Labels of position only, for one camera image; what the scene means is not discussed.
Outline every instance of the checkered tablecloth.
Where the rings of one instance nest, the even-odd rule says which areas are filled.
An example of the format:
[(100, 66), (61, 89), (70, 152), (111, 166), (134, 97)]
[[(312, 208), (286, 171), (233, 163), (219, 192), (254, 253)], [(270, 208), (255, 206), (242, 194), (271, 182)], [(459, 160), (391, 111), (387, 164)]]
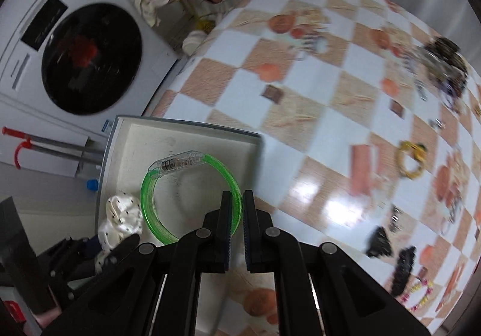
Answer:
[[(414, 315), (432, 333), (481, 255), (481, 78), (468, 65), (460, 113), (448, 109), (426, 69), (411, 73), (402, 54), (433, 36), (387, 0), (242, 0), (153, 113), (261, 133), (258, 208), (299, 241), (336, 242), (387, 290), (399, 250), (415, 246), (413, 275), (427, 268), (434, 289)], [(433, 129), (434, 119), (446, 128)], [(400, 178), (395, 164), (402, 140), (427, 147), (426, 169), (415, 180)], [(373, 163), (387, 183), (382, 190), (353, 196), (352, 145), (378, 150)], [(444, 167), (462, 197), (452, 221), (436, 189)], [(389, 230), (392, 205), (402, 211), (396, 233)], [(393, 257), (364, 254), (376, 226), (388, 232)], [(233, 278), (219, 334), (275, 334), (272, 317), (249, 316), (246, 308), (249, 293), (272, 288), (272, 277), (238, 268)], [(413, 283), (414, 276), (407, 288)]]

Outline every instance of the washing machine door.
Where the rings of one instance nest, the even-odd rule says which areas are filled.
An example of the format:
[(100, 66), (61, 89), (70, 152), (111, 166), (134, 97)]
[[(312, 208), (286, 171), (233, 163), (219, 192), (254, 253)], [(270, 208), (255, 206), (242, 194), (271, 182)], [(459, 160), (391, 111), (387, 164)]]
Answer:
[(141, 57), (140, 30), (130, 14), (112, 4), (88, 5), (52, 32), (42, 58), (43, 84), (64, 111), (98, 113), (127, 91)]

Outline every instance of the small brown square pattern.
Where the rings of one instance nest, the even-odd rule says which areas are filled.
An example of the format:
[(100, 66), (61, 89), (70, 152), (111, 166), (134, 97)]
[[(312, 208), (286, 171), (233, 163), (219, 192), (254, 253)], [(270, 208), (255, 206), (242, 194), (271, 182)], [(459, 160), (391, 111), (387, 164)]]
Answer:
[(379, 169), (378, 174), (388, 178), (389, 190), (388, 198), (391, 199), (396, 191), (399, 182), (399, 169), (396, 162), (397, 147), (390, 144), (386, 139), (371, 132), (369, 134), (369, 143), (376, 146), (379, 151)]
[(272, 14), (263, 11), (244, 9), (235, 20), (230, 23), (228, 28), (260, 36), (267, 27), (271, 17)]
[(446, 127), (440, 135), (448, 145), (454, 147), (458, 141), (458, 121), (444, 105), (441, 105), (441, 121)]
[(427, 69), (426, 66), (420, 65), (417, 68), (417, 74), (418, 79), (423, 83), (424, 87), (434, 96), (437, 96), (439, 94), (439, 90), (436, 87), (436, 85), (432, 82), (429, 70)]
[(164, 117), (165, 112), (167, 112), (167, 109), (169, 109), (170, 104), (172, 104), (172, 101), (174, 100), (174, 97), (177, 95), (176, 92), (172, 90), (167, 90), (162, 98), (160, 99), (159, 103), (157, 106), (154, 108), (152, 112), (152, 117)]
[(266, 39), (260, 39), (251, 51), (243, 68), (249, 71), (256, 70), (264, 64), (274, 64), (279, 67), (281, 79), (284, 79), (287, 71), (293, 63), (294, 54), (285, 49), (281, 44)]
[(271, 100), (275, 104), (279, 104), (284, 96), (284, 91), (274, 85), (267, 85), (262, 93), (262, 97)]
[(429, 43), (431, 37), (417, 25), (411, 24), (411, 36), (422, 44)]
[(434, 129), (414, 115), (411, 142), (422, 143), (427, 148), (426, 170), (433, 173), (434, 161), (438, 153), (438, 134)]
[(458, 301), (458, 298), (461, 296), (460, 291), (455, 291), (451, 299), (443, 305), (441, 310), (439, 310), (438, 314), (436, 314), (436, 318), (445, 318), (451, 309), (454, 308), (454, 305)]
[(352, 38), (352, 42), (376, 55), (379, 55), (381, 53), (381, 48), (379, 48), (376, 42), (372, 39), (371, 35), (371, 28), (357, 23), (354, 27), (354, 37)]
[(386, 60), (384, 63), (384, 77), (394, 81), (398, 86), (395, 100), (403, 107), (412, 109), (415, 93), (413, 77), (392, 60)]
[(459, 223), (458, 232), (456, 233), (456, 238), (453, 241), (453, 246), (460, 251), (463, 250), (464, 243), (466, 242), (467, 232), (470, 229), (472, 220), (473, 217), (465, 208), (463, 208), (463, 214), (461, 216), (461, 222)]
[(481, 237), (478, 236), (476, 238), (476, 243), (474, 244), (474, 248), (471, 252), (470, 259), (473, 261), (479, 261), (480, 255), (481, 255)]
[(295, 13), (299, 13), (299, 11), (301, 10), (311, 10), (311, 9), (320, 10), (319, 6), (313, 5), (312, 3), (302, 2), (298, 0), (289, 0), (289, 2), (287, 2), (286, 5), (282, 8), (281, 13), (295, 14)]
[(434, 280), (444, 263), (444, 259), (448, 255), (449, 248), (451, 245), (443, 237), (438, 236), (433, 245), (434, 249), (432, 251), (432, 256), (429, 262), (426, 264), (427, 280)]
[(312, 53), (312, 55), (334, 66), (342, 66), (349, 42), (329, 33), (324, 33), (323, 36), (328, 41), (328, 50), (322, 54)]
[(432, 320), (434, 320), (434, 318), (424, 317), (421, 319), (421, 324), (427, 327), (432, 322)]
[(470, 97), (470, 107), (471, 112), (473, 112), (474, 117), (481, 123), (481, 115), (479, 115), (479, 103), (476, 97), (471, 93), (471, 90), (467, 91)]
[(477, 178), (477, 180), (481, 180), (481, 151), (476, 143), (473, 141), (473, 162), (471, 164), (471, 172)]
[(211, 111), (209, 117), (205, 122), (210, 124), (222, 125), (223, 127), (252, 131), (252, 128), (250, 128), (248, 125), (241, 123), (239, 120), (233, 119), (232, 117), (227, 116), (216, 109), (213, 109)]
[(207, 50), (210, 48), (212, 43), (217, 39), (217, 37), (222, 33), (222, 30), (215, 29), (206, 37), (206, 39), (198, 46), (195, 50), (196, 56), (204, 56)]
[(269, 203), (256, 196), (254, 196), (254, 203), (256, 204), (256, 209), (266, 211), (270, 214), (272, 214), (276, 210), (275, 207), (271, 206)]
[(250, 3), (251, 1), (252, 1), (252, 0), (240, 0), (236, 7), (237, 7), (237, 8), (244, 8), (244, 7), (246, 7), (247, 5), (249, 5), (249, 3)]
[(396, 265), (396, 254), (399, 253), (402, 249), (409, 246), (409, 242), (411, 240), (413, 232), (418, 225), (418, 221), (409, 214), (398, 214), (398, 218), (399, 219), (397, 221), (397, 225), (401, 228), (401, 230), (396, 233), (392, 233), (389, 230), (389, 225), (391, 223), (391, 213), (386, 214), (386, 216), (384, 217), (384, 222), (382, 224), (384, 230), (386, 230), (386, 235), (391, 242), (391, 247), (393, 248), (393, 253), (395, 253), (395, 255), (393, 257), (381, 256), (379, 260), (382, 260), (385, 263), (391, 265)]
[(317, 161), (306, 157), (295, 180), (292, 181), (289, 193), (284, 202), (285, 207), (293, 217), (302, 217), (302, 214), (319, 192), (324, 183), (328, 168)]
[(463, 111), (463, 114), (459, 115), (459, 122), (466, 129), (466, 131), (471, 134), (471, 131), (472, 131), (471, 110), (462, 99), (459, 99), (459, 103), (462, 105), (461, 108)]
[(181, 92), (207, 105), (215, 105), (236, 69), (203, 58), (184, 83)]
[(381, 17), (386, 17), (386, 6), (381, 5), (379, 2), (373, 0), (361, 0), (361, 6)]
[(387, 23), (382, 29), (388, 33), (391, 44), (400, 44), (404, 47), (411, 47), (411, 35), (399, 29), (392, 23)]
[(432, 37), (441, 37), (441, 35), (432, 28), (429, 28), (429, 33)]
[(316, 196), (311, 203), (294, 201), (292, 197), (288, 197), (280, 206), (285, 213), (295, 217), (319, 231), (327, 228), (330, 222), (329, 216), (326, 215), (326, 204), (329, 200), (333, 200), (333, 205), (345, 202), (348, 198), (349, 179), (329, 168), (319, 171), (319, 175), (323, 178)]
[(261, 130), (294, 149), (305, 152), (323, 106), (284, 88), (279, 105), (271, 105)]
[(478, 101), (480, 101), (479, 99), (481, 99), (481, 86), (476, 84), (476, 88), (478, 90)]
[(357, 6), (343, 0), (328, 0), (326, 7), (350, 20), (353, 20), (357, 13)]
[(430, 184), (429, 194), (427, 195), (426, 203), (424, 205), (422, 215), (420, 218), (421, 223), (429, 227), (433, 232), (440, 233), (441, 225), (443, 222), (443, 215), (440, 212), (442, 205), (436, 198), (436, 190), (434, 188), (435, 177)]
[(376, 88), (343, 71), (330, 106), (364, 127), (370, 127), (377, 96)]
[(474, 212), (474, 215), (476, 215), (476, 213), (478, 213), (478, 212), (481, 212), (481, 190), (478, 194), (478, 200), (476, 202), (476, 210)]
[(403, 106), (395, 100), (391, 100), (391, 106), (389, 107), (391, 111), (396, 113), (401, 119), (404, 118), (404, 108)]

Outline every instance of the white tray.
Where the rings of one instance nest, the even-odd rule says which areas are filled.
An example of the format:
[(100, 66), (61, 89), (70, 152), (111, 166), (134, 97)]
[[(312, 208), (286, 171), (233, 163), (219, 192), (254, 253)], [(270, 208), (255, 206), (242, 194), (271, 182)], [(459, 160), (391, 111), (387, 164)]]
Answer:
[[(252, 188), (261, 146), (262, 140), (258, 134), (218, 125), (117, 117), (100, 175), (96, 231), (105, 218), (107, 199), (118, 192), (139, 197), (142, 181), (153, 162), (189, 150), (207, 153), (225, 164), (243, 192)], [(223, 190), (228, 190), (227, 183), (208, 165), (162, 177), (155, 188), (159, 218), (170, 232), (180, 237), (201, 227), (205, 213), (220, 207)], [(242, 230), (241, 226), (236, 236), (242, 235), (239, 230)], [(161, 245), (146, 225), (140, 239), (141, 242)], [(227, 293), (226, 287), (225, 275), (202, 275), (197, 331), (207, 334), (215, 331)]]

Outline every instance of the hair accessory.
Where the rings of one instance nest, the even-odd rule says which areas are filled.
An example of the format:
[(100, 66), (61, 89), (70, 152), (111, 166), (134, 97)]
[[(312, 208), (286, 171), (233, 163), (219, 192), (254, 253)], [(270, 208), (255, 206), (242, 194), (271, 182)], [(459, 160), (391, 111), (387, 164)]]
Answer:
[(383, 227), (378, 226), (376, 231), (371, 237), (369, 243), (369, 249), (366, 251), (369, 257), (379, 257), (379, 256), (392, 256), (393, 249), (391, 248), (391, 243), (386, 235), (386, 230)]
[(398, 225), (399, 215), (403, 212), (402, 210), (398, 209), (395, 205), (393, 205), (393, 213), (391, 215), (391, 222), (389, 223), (389, 231), (391, 233), (397, 233), (401, 230), (401, 227)]
[(391, 295), (393, 297), (400, 296), (406, 288), (409, 277), (411, 276), (411, 271), (413, 270), (415, 252), (415, 246), (399, 252), (396, 270), (394, 271), (393, 285), (391, 287)]
[[(411, 157), (413, 157), (414, 160), (419, 163), (419, 166), (416, 170), (406, 170), (406, 167), (404, 166), (404, 154), (406, 152), (411, 152)], [(424, 171), (426, 153), (426, 147), (420, 143), (414, 144), (408, 142), (407, 140), (401, 142), (396, 152), (396, 162), (401, 175), (409, 178), (410, 180), (414, 180), (415, 178), (421, 176), (422, 172)]]
[(404, 293), (401, 296), (401, 302), (405, 304), (412, 293), (419, 291), (424, 286), (427, 286), (426, 293), (417, 304), (415, 304), (414, 306), (411, 306), (410, 308), (407, 308), (410, 312), (419, 310), (427, 303), (427, 301), (429, 301), (429, 296), (432, 294), (432, 287), (433, 287), (432, 282), (428, 282), (426, 279), (421, 279), (414, 286), (412, 286), (408, 292)]

